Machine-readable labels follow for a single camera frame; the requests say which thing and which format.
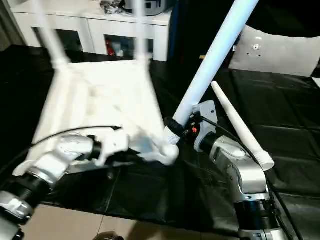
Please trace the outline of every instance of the black cable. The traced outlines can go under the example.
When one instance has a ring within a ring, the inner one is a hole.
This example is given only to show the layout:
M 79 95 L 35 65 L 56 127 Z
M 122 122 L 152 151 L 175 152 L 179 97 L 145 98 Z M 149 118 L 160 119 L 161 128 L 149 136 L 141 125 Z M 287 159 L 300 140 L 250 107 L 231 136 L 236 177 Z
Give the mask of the black cable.
M 270 195 L 270 199 L 272 201 L 272 204 L 274 206 L 276 206 L 276 201 L 275 201 L 275 198 L 274 198 L 274 192 L 273 192 L 273 190 L 271 190 L 271 186 L 270 186 L 270 183 L 269 183 L 268 179 L 266 179 L 266 185 L 267 185 L 267 187 L 269 189 L 269 195 Z M 294 238 L 292 237 L 291 233 L 289 232 L 289 230 L 288 230 L 286 224 L 284 223 L 282 217 L 280 216 L 280 214 L 281 214 L 280 212 L 277 212 L 277 214 L 275 215 L 280 227 L 285 232 L 285 235 L 288 238 L 288 240 L 294 240 Z
M 196 118 L 199 118 L 200 120 L 205 121 L 205 122 L 207 122 L 207 123 L 215 126 L 216 128 L 222 130 L 222 131 L 225 132 L 226 134 L 228 134 L 229 137 L 230 137 L 233 141 L 235 141 L 235 142 L 237 142 L 238 144 L 240 144 L 241 147 L 243 147 L 243 149 L 247 151 L 247 153 L 250 155 L 250 157 L 253 159 L 253 161 L 256 162 L 256 163 L 260 166 L 260 164 L 259 164 L 258 160 L 256 159 L 256 157 L 254 156 L 254 154 L 247 148 L 247 146 L 246 146 L 239 138 L 237 138 L 236 136 L 234 136 L 231 132 L 229 132 L 229 131 L 228 131 L 227 129 L 225 129 L 224 127 L 216 124 L 215 122 L 213 122 L 213 121 L 211 121 L 211 120 L 209 120 L 209 119 L 207 119 L 207 118 L 205 118 L 205 117 L 203 117 L 203 116 L 201 116 L 201 115 L 197 115 Z M 301 235 L 301 233 L 300 233 L 300 231 L 299 231 L 299 229 L 297 228 L 297 226 L 296 226 L 296 224 L 295 224 L 295 222 L 294 222 L 294 220 L 293 220 L 293 218 L 292 218 L 292 216 L 291 216 L 291 214 L 290 214 L 290 212 L 289 212 L 289 210 L 288 210 L 285 202 L 284 202 L 283 199 L 281 198 L 280 194 L 276 191 L 276 188 L 275 188 L 275 187 L 273 186 L 273 184 L 270 182 L 270 180 L 268 179 L 268 177 L 265 176 L 265 178 L 266 178 L 266 181 L 267 181 L 267 185 L 268 185 L 268 187 L 269 187 L 269 191 L 271 191 L 271 192 L 270 192 L 270 195 L 271 195 L 272 192 L 273 192 L 274 195 L 276 196 L 276 198 L 278 199 L 281 207 L 283 208 L 283 211 L 285 212 L 285 214 L 286 214 L 286 216 L 287 216 L 290 224 L 291 224 L 292 227 L 293 227 L 293 230 L 294 230 L 297 238 L 298 238 L 299 240 L 304 240 L 303 237 L 302 237 L 302 235 Z M 274 206 L 276 206 L 276 201 L 275 201 L 275 199 L 273 198 L 273 196 L 270 197 L 270 200 L 272 201 L 272 203 L 274 204 Z M 277 218 L 280 219 L 279 224 L 285 226 L 285 224 L 284 224 L 281 216 L 278 215 L 278 214 L 277 214 L 277 216 L 278 216 Z M 286 234 L 286 236 L 287 236 L 287 238 L 288 238 L 289 240 L 293 239 L 293 237 L 292 237 L 291 234 L 289 233 L 289 230 L 288 230 L 287 227 L 282 227 L 282 229 L 283 229 L 283 231 L 285 232 L 285 234 Z
M 118 126 L 81 126 L 81 127 L 76 127 L 76 128 L 70 128 L 68 130 L 64 130 L 64 131 L 60 131 L 60 132 L 57 132 L 55 134 L 52 134 L 52 135 L 49 135 L 39 141 L 37 141 L 36 143 L 32 143 L 31 145 L 29 145 L 28 147 L 26 147 L 24 150 L 22 150 L 20 153 L 18 153 L 15 157 L 13 157 L 1 170 L 0 170 L 0 175 L 6 171 L 8 169 L 9 166 L 12 166 L 16 163 L 16 161 L 18 161 L 20 158 L 22 158 L 24 155 L 26 155 L 30 149 L 32 149 L 33 147 L 39 145 L 39 144 L 42 144 L 43 142 L 51 139 L 51 138 L 54 138 L 56 136 L 59 136 L 61 134 L 66 134 L 66 133 L 70 133 L 72 131 L 78 131 L 78 130 L 85 130 L 85 129 L 113 129 L 113 130 L 118 130 L 120 129 L 121 127 L 118 127 Z

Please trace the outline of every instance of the cabinet glass door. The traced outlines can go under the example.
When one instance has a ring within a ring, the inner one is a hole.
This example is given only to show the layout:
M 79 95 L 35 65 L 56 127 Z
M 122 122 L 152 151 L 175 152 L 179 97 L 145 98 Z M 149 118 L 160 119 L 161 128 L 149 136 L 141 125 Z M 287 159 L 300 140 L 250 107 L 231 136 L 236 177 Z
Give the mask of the cabinet glass door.
M 40 29 L 38 27 L 33 27 L 32 30 L 34 31 L 41 47 L 44 48 L 45 44 L 40 35 Z M 62 29 L 56 29 L 55 31 L 58 37 L 60 38 L 61 43 L 65 50 L 72 50 L 72 51 L 78 51 L 78 52 L 84 51 L 77 31 L 62 30 Z
M 127 36 L 104 35 L 106 53 L 110 56 L 133 58 L 135 53 L 135 38 Z M 153 59 L 154 41 L 147 39 L 149 58 Z

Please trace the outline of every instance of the tile floor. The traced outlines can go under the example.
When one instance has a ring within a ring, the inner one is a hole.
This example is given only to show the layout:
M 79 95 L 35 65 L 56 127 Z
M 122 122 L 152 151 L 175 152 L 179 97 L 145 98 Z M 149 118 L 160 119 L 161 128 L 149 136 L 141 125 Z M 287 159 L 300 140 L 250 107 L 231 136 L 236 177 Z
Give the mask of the tile floor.
M 215 234 L 41 205 L 22 228 L 24 240 L 93 240 L 113 231 L 125 240 L 236 240 Z

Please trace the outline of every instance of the white cabinet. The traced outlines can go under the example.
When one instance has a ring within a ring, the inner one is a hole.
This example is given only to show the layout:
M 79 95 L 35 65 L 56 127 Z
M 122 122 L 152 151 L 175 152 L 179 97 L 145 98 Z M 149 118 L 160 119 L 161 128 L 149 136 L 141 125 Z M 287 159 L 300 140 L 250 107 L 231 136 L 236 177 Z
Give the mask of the white cabinet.
M 132 57 L 134 39 L 137 37 L 136 23 L 88 19 L 94 49 L 97 54 L 108 54 L 107 41 L 117 43 L 125 57 Z M 146 25 L 148 51 L 157 61 L 167 61 L 168 26 Z
M 65 49 L 108 54 L 107 42 L 114 52 L 131 56 L 136 37 L 136 18 L 126 13 L 106 15 L 97 0 L 39 0 L 50 26 L 56 29 Z M 11 7 L 26 44 L 42 47 L 39 25 L 30 0 Z M 146 16 L 148 51 L 153 59 L 167 61 L 171 11 Z
M 39 35 L 39 24 L 33 13 L 13 13 L 23 34 L 26 44 L 30 47 L 42 47 Z M 50 26 L 57 30 L 64 48 L 67 50 L 95 53 L 90 35 L 88 21 L 85 18 L 47 15 Z

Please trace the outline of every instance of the black table cover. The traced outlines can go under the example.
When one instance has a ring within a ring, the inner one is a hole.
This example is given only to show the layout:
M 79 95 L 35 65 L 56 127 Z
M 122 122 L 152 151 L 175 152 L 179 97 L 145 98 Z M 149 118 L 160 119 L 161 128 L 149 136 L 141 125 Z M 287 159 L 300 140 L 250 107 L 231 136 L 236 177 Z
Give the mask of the black table cover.
M 118 60 L 67 52 L 73 63 Z M 54 71 L 40 48 L 12 46 L 0 53 L 0 183 L 21 163 Z M 150 74 L 163 117 L 173 116 L 196 69 L 152 61 Z M 320 239 L 320 90 L 311 78 L 221 69 L 218 81 L 261 146 L 275 161 L 267 175 L 305 240 Z M 214 92 L 218 124 L 234 132 Z M 152 162 L 66 175 L 46 204 L 188 230 L 237 236 L 238 223 L 223 175 L 208 157 L 179 143 L 172 166 Z M 287 218 L 285 223 L 292 231 Z

